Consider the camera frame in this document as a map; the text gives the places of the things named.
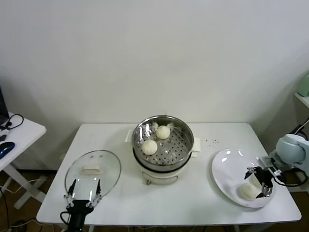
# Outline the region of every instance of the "computer mouse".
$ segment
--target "computer mouse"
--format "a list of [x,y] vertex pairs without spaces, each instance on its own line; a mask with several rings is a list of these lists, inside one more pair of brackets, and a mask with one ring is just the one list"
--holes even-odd
[[2,159],[6,154],[8,154],[15,147],[13,142],[4,142],[0,144],[0,159]]

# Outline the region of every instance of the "metal rim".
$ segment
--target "metal rim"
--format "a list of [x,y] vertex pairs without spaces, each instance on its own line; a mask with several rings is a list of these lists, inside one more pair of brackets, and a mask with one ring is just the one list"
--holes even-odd
[[82,156],[80,156],[79,158],[77,158],[77,159],[72,163],[72,165],[69,167],[69,169],[67,170],[65,179],[64,179],[64,189],[66,190],[66,192],[68,192],[67,187],[66,187],[66,181],[67,181],[67,176],[68,176],[68,173],[69,173],[70,169],[73,167],[73,165],[74,165],[81,157],[84,157],[85,155],[88,155],[88,154],[90,154],[90,153],[92,153],[92,152],[96,152],[96,151],[109,152],[109,153],[113,154],[113,155],[117,158],[117,160],[118,160],[118,162],[119,162],[119,175],[118,175],[118,178],[117,178],[115,184],[111,187],[111,189],[110,189],[109,191],[107,191],[104,195],[102,195],[102,197],[106,196],[106,195],[116,186],[116,184],[118,183],[118,180],[119,180],[119,178],[120,178],[121,169],[122,169],[120,159],[118,158],[118,156],[116,156],[115,153],[113,153],[113,152],[111,152],[111,151],[109,151],[109,150],[94,150],[94,151],[89,151],[89,152],[83,154]]
[[[139,133],[140,130],[144,130],[142,128],[144,128],[145,125],[149,124],[153,124],[153,122],[157,122],[157,121],[166,121],[166,123],[173,123],[175,125],[175,127],[173,128],[173,130],[171,131],[171,135],[172,133],[174,134],[174,139],[172,139],[171,137],[168,138],[166,140],[162,140],[162,141],[157,141],[156,139],[154,139],[155,141],[157,141],[157,144],[159,146],[159,144],[168,144],[168,148],[166,148],[167,150],[164,149],[161,150],[161,152],[167,152],[167,155],[170,156],[169,158],[167,157],[166,161],[165,160],[161,160],[159,158],[160,157],[160,151],[159,153],[155,153],[153,156],[146,156],[143,155],[141,148],[139,147],[140,142],[142,140],[145,141],[145,138],[141,138],[138,141],[139,136],[137,136],[137,134]],[[153,129],[150,130],[150,135],[145,135],[147,137],[153,136],[153,134],[155,133],[155,131],[153,131]],[[190,129],[190,127],[183,122],[182,120],[180,120],[179,118],[173,117],[173,116],[168,116],[168,115],[158,115],[158,116],[152,116],[150,118],[147,118],[145,120],[143,120],[142,122],[140,122],[134,129],[133,133],[132,133],[132,138],[131,138],[131,144],[133,146],[133,150],[135,152],[135,159],[139,161],[139,163],[142,163],[143,166],[147,166],[149,170],[157,170],[157,168],[160,170],[159,172],[170,172],[170,170],[175,170],[178,167],[182,167],[183,163],[187,163],[187,161],[190,159],[190,153],[192,151],[192,147],[193,147],[193,133]],[[172,147],[174,146],[173,143],[179,142],[179,147],[178,144],[175,144],[176,147]]]
[[143,168],[147,169],[148,171],[151,171],[151,172],[154,172],[154,173],[172,173],[172,172],[175,172],[175,171],[181,169],[182,167],[184,167],[184,165],[187,164],[187,162],[190,160],[191,155],[192,155],[192,152],[190,152],[189,158],[188,158],[187,161],[184,162],[180,167],[177,167],[177,168],[175,168],[175,169],[173,169],[173,170],[168,170],[168,171],[158,171],[158,170],[154,170],[154,169],[151,169],[151,168],[145,166],[145,165],[138,159],[138,157],[136,156],[134,149],[132,149],[132,150],[133,150],[133,155],[134,155],[136,161],[139,163],[139,165],[142,166]]

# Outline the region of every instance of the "white table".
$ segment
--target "white table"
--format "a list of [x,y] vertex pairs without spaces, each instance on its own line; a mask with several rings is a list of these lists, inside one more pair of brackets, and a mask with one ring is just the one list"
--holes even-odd
[[169,186],[148,186],[142,178],[132,147],[124,142],[128,130],[135,126],[83,124],[41,205],[37,220],[62,223],[59,214],[65,211],[66,205],[63,199],[65,174],[77,158],[98,149],[115,153],[121,161],[122,173],[114,189],[86,217],[88,225],[240,225],[301,219],[286,187],[277,186],[276,195],[264,208],[251,209],[229,200],[214,183],[211,161],[218,151],[241,148],[254,157],[267,155],[249,124],[189,124],[194,136],[201,139],[201,152],[197,158],[190,159],[186,174]]
[[[11,127],[13,127],[21,122],[21,118],[14,116],[11,122]],[[44,183],[46,176],[41,176],[40,180],[36,181],[32,185],[28,183],[28,181],[10,163],[14,161],[14,159],[16,159],[35,141],[37,141],[42,135],[44,135],[45,132],[46,128],[44,126],[25,118],[23,124],[17,128],[12,129],[6,137],[6,140],[1,142],[15,143],[14,149],[11,150],[2,159],[0,159],[0,171],[4,170],[10,176],[10,178],[4,184],[4,187],[6,188],[9,185],[11,179],[13,179],[27,190],[27,192],[15,203],[14,207],[17,209],[20,209],[30,197],[34,197],[40,202],[43,202],[44,200],[45,193],[39,191],[37,188]]]
[[309,97],[303,97],[298,93],[294,93],[294,95],[305,105],[309,108]]

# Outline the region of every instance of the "white plate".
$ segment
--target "white plate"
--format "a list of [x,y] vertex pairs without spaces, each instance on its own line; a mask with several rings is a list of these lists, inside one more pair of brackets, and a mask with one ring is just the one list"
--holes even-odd
[[250,178],[244,179],[248,167],[259,166],[258,158],[243,150],[226,149],[220,151],[212,161],[212,174],[221,191],[234,202],[249,207],[261,208],[267,205],[276,193],[276,185],[270,197],[258,198],[247,201],[241,198],[237,188],[244,183],[249,183]]

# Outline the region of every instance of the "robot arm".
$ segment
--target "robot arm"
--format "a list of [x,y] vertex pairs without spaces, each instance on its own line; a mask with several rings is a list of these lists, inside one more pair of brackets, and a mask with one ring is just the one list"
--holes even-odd
[[73,191],[76,185],[76,180],[70,186],[68,194],[64,195],[65,200],[67,201],[66,210],[70,215],[69,222],[63,220],[61,214],[61,220],[68,226],[66,232],[82,232],[84,227],[85,218],[90,214],[94,208],[97,206],[99,201],[102,199],[100,180],[98,181],[96,195],[90,200],[76,200],[73,198]]
[[261,157],[259,161],[262,167],[249,167],[245,179],[254,174],[262,185],[257,198],[269,197],[272,193],[272,179],[277,183],[277,179],[285,182],[283,176],[285,171],[298,168],[309,176],[309,142],[301,136],[287,134],[278,140],[276,150],[267,157]]

